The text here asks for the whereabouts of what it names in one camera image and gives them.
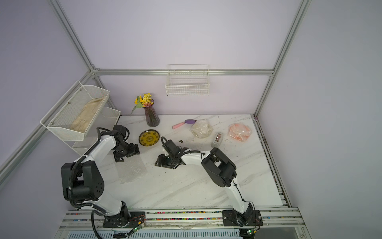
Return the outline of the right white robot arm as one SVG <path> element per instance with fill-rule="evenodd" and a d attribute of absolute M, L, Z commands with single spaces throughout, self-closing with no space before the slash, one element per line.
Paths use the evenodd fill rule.
<path fill-rule="evenodd" d="M 165 137 L 161 137 L 161 143 L 165 153 L 158 156 L 155 166 L 168 169 L 177 169 L 180 165 L 201 166 L 217 186 L 225 189 L 238 217 L 245 221 L 252 217 L 255 207 L 240 192 L 237 167 L 219 148 L 214 147 L 210 151 L 191 150 Z"/>

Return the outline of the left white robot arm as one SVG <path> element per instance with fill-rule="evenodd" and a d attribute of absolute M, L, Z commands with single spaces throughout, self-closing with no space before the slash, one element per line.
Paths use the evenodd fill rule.
<path fill-rule="evenodd" d="M 76 161 L 61 167 L 63 195 L 73 208 L 90 207 L 102 216 L 115 216 L 125 203 L 105 193 L 98 164 L 110 152 L 116 162 L 124 162 L 125 157 L 139 155 L 139 147 L 127 142 L 130 132 L 123 125 L 115 125 L 112 130 L 98 127 L 96 132 L 95 143 Z"/>

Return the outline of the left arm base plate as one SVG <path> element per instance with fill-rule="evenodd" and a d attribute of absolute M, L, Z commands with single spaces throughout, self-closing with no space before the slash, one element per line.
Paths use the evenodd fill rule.
<path fill-rule="evenodd" d="M 146 213 L 143 211 L 129 212 L 126 216 L 105 216 L 103 228 L 136 228 L 143 223 Z"/>

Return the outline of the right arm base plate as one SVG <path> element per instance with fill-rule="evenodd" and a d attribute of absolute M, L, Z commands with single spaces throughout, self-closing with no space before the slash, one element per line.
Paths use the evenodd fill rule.
<path fill-rule="evenodd" d="M 240 214 L 235 210 L 222 211 L 223 225 L 249 227 L 263 226 L 263 219 L 259 210 L 252 210 L 251 213 Z"/>

